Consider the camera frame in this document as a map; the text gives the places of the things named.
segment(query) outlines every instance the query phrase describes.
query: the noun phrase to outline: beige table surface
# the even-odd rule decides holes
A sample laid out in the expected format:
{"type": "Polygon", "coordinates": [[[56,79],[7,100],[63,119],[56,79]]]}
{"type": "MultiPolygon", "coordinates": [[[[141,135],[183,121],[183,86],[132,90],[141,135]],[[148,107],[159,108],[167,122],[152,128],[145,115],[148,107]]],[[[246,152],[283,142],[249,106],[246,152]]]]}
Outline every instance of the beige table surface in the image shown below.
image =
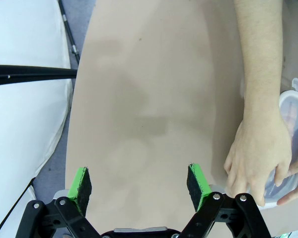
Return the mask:
{"type": "MultiPolygon", "coordinates": [[[[194,214],[191,162],[225,185],[242,72],[231,0],[97,0],[74,91],[66,187],[88,166],[87,218],[100,233],[183,229],[194,214]]],[[[298,229],[298,200],[262,214],[271,235],[298,229]]],[[[229,234],[219,224],[210,237],[229,234]]]]}

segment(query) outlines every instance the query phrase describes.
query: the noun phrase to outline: gray carpet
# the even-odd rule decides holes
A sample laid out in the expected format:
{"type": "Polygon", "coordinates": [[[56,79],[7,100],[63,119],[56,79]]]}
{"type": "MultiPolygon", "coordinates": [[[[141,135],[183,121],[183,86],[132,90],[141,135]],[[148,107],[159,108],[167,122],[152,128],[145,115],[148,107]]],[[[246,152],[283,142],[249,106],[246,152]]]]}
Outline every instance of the gray carpet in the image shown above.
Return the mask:
{"type": "MultiPolygon", "coordinates": [[[[63,5],[75,40],[76,48],[81,53],[95,0],[63,0],[63,5]]],[[[71,68],[77,69],[78,64],[75,56],[71,53],[71,45],[69,44],[69,41],[68,46],[71,68]]],[[[42,200],[44,203],[49,203],[55,192],[65,189],[65,162],[69,121],[70,113],[66,119],[63,133],[55,152],[33,182],[36,198],[42,200]]],[[[66,230],[59,230],[54,237],[61,238],[64,233],[68,234],[66,230]]]]}

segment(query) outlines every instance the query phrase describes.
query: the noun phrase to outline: screw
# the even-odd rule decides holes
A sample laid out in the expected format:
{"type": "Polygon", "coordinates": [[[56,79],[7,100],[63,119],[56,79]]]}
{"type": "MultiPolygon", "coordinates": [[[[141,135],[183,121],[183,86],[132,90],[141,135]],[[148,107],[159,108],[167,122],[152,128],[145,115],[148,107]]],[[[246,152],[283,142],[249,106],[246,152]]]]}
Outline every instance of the screw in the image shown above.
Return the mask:
{"type": "Polygon", "coordinates": [[[239,199],[240,199],[242,202],[245,202],[245,201],[246,201],[246,196],[245,196],[245,195],[242,195],[239,199]]]}
{"type": "Polygon", "coordinates": [[[213,199],[215,199],[215,200],[219,200],[220,198],[221,198],[221,196],[218,193],[213,195],[213,199]]]}

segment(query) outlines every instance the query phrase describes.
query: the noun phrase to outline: white sheet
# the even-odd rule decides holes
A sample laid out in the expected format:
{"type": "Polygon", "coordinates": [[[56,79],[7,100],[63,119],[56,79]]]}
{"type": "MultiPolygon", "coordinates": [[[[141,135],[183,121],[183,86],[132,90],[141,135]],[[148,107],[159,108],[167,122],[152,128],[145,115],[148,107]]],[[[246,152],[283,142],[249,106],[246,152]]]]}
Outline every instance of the white sheet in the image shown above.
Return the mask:
{"type": "MultiPolygon", "coordinates": [[[[0,64],[70,67],[56,0],[0,0],[0,64]]],[[[54,152],[71,97],[69,79],[0,86],[0,222],[54,152]]],[[[20,217],[4,237],[15,236],[20,217]]]]}

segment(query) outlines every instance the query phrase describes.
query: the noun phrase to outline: person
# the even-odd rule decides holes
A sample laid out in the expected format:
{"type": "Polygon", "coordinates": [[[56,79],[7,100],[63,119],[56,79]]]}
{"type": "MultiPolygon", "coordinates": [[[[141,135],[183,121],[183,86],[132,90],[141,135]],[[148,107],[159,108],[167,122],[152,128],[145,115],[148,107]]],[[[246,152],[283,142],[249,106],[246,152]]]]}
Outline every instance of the person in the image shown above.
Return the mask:
{"type": "MultiPolygon", "coordinates": [[[[265,205],[265,183],[276,168],[275,185],[298,173],[291,164],[289,131],[279,110],[282,74],[282,0],[234,0],[244,62],[244,117],[224,164],[227,190],[247,191],[265,205]]],[[[298,198],[298,187],[277,204],[298,198]]]]}

